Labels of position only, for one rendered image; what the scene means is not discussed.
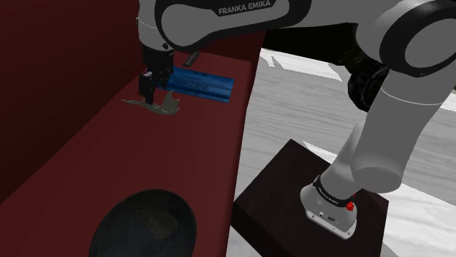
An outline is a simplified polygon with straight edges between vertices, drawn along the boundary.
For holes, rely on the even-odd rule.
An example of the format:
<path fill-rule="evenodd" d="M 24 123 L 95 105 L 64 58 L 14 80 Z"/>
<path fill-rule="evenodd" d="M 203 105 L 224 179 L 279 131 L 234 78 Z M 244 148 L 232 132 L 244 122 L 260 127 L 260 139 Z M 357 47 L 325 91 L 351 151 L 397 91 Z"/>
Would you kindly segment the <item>flat grey horned figure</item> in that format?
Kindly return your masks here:
<path fill-rule="evenodd" d="M 178 106 L 180 100 L 174 99 L 173 95 L 172 95 L 173 93 L 174 93 L 174 90 L 168 91 L 166 96 L 164 97 L 164 101 L 162 102 L 161 105 L 148 104 L 144 99 L 141 101 L 123 99 L 123 102 L 125 102 L 127 104 L 131 104 L 131 105 L 144 107 L 145 109 L 147 109 L 153 113 L 159 114 L 159 115 L 174 115 L 180 109 L 180 107 Z"/>

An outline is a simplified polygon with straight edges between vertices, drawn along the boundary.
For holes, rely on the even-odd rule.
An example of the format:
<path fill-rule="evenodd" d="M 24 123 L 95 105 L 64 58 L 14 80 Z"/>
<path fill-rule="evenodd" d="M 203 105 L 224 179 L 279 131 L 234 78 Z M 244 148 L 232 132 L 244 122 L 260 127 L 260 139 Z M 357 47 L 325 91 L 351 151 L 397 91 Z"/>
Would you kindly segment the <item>blue book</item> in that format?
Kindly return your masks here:
<path fill-rule="evenodd" d="M 228 103 L 234 81 L 228 77 L 175 67 L 167 82 L 167 90 Z"/>

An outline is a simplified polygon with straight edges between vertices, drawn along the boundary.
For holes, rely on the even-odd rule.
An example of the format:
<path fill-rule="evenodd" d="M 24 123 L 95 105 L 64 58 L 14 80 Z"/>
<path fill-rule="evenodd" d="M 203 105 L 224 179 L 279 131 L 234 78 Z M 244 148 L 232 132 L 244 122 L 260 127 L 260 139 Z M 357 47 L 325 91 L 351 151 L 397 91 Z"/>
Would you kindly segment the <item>dark robot stand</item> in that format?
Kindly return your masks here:
<path fill-rule="evenodd" d="M 328 166 L 289 140 L 236 198 L 232 227 L 261 257 L 384 257 L 389 202 L 377 193 L 357 192 L 357 226 L 348 239 L 307 217 L 300 190 Z"/>

